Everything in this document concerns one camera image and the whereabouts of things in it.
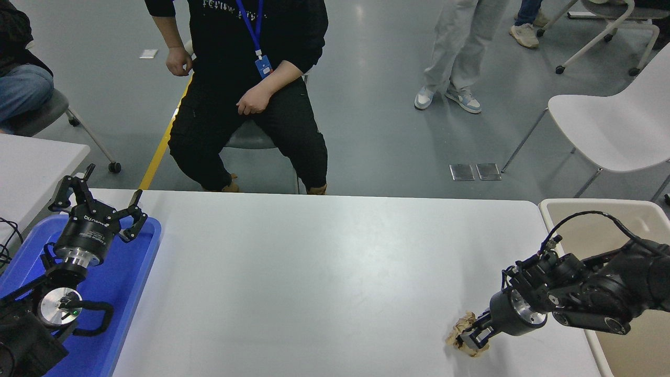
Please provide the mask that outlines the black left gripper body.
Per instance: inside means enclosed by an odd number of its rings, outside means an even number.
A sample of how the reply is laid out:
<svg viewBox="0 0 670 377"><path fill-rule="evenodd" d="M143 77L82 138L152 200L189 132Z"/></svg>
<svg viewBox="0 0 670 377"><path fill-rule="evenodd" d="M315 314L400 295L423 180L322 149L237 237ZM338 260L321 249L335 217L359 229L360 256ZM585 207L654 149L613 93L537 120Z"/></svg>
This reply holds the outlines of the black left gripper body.
<svg viewBox="0 0 670 377"><path fill-rule="evenodd" d="M92 255L91 262L105 262L111 243L120 232L120 221L108 219L109 216L111 213L105 209L91 213L86 205L74 207L54 246L55 255L65 259L75 251L86 251Z"/></svg>

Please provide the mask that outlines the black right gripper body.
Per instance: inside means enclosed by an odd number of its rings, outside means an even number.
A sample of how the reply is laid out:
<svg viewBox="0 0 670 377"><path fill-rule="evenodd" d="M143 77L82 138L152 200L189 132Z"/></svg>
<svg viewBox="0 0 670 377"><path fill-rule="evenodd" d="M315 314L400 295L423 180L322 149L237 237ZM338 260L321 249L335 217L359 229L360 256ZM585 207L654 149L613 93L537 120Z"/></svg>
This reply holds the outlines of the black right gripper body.
<svg viewBox="0 0 670 377"><path fill-rule="evenodd" d="M503 290L492 296L489 301L489 313L493 334L501 332L510 336L522 336L524 324L512 305L513 290Z"/></svg>

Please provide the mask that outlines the person's right hand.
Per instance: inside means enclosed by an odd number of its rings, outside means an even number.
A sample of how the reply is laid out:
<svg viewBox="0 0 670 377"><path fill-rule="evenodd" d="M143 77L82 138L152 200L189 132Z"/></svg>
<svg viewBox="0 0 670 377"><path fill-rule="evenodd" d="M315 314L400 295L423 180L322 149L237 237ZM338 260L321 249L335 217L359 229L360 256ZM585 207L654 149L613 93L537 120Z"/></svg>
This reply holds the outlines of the person's right hand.
<svg viewBox="0 0 670 377"><path fill-rule="evenodd" d="M174 76L188 76L193 67L191 55L182 46L169 47L166 67Z"/></svg>

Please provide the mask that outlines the person's left hand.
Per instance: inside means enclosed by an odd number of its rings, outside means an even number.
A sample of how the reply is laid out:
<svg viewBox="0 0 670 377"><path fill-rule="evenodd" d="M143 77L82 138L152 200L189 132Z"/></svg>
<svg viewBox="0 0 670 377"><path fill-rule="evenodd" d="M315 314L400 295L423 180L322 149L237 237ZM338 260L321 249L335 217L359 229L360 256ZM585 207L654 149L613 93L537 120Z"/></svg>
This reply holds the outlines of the person's left hand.
<svg viewBox="0 0 670 377"><path fill-rule="evenodd" d="M260 114L270 102L271 96L275 91L262 83L250 88L237 102L237 111L239 115Z"/></svg>

